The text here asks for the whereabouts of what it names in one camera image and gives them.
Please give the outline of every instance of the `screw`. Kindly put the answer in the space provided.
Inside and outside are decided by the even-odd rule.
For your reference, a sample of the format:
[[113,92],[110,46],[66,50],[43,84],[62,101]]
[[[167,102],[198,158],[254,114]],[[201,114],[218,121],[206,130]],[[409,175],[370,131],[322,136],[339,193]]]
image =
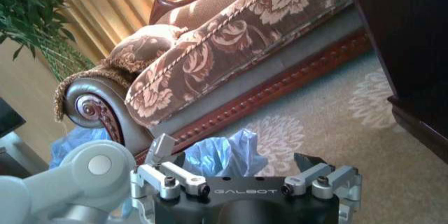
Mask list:
[[291,193],[294,192],[293,190],[294,190],[294,189],[293,189],[291,186],[287,185],[287,184],[283,184],[283,185],[279,187],[279,191],[281,191],[281,193],[282,193],[283,195],[286,195],[286,196],[291,195]]
[[207,194],[210,193],[210,187],[207,186],[207,184],[202,184],[198,186],[198,197],[206,197]]
[[175,185],[175,179],[170,176],[165,177],[165,186],[173,186]]
[[317,183],[318,183],[319,185],[322,185],[322,186],[329,186],[326,176],[318,176],[318,177],[317,177]]

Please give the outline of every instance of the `wooden cabinet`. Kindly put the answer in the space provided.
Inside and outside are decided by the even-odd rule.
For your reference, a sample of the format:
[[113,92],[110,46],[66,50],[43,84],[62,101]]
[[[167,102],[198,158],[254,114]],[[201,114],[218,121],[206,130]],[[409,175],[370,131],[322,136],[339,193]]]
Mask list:
[[448,0],[354,0],[398,124],[448,163]]

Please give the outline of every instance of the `throw pillow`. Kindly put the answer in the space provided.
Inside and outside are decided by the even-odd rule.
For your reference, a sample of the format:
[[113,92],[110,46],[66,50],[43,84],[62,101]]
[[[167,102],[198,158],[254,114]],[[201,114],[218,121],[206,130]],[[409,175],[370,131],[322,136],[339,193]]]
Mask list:
[[131,73],[141,72],[174,45],[186,30],[165,24],[143,26],[115,45],[101,64]]

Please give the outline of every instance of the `dark wooden furniture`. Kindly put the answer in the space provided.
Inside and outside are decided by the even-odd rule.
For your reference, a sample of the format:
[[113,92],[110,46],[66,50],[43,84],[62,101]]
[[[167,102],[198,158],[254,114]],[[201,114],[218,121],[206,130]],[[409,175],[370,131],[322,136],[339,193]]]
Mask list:
[[5,100],[0,98],[0,137],[25,123],[23,118],[11,109]]
[[448,163],[448,0],[355,0],[398,124]]
[[179,1],[170,1],[170,0],[153,0],[151,10],[149,15],[149,25],[153,25],[161,16],[169,12],[171,9],[181,7],[183,5],[190,4],[195,0],[179,0]]

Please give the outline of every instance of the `sofa cushion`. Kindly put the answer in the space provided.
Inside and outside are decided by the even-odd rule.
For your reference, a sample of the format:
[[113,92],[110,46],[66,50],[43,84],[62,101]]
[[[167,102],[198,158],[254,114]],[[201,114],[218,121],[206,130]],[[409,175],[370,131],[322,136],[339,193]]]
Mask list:
[[125,105],[150,127],[322,23],[350,0],[237,0],[185,33],[127,90]]
[[115,45],[101,64],[129,72],[141,72],[174,45],[182,32],[185,28],[171,25],[143,26]]

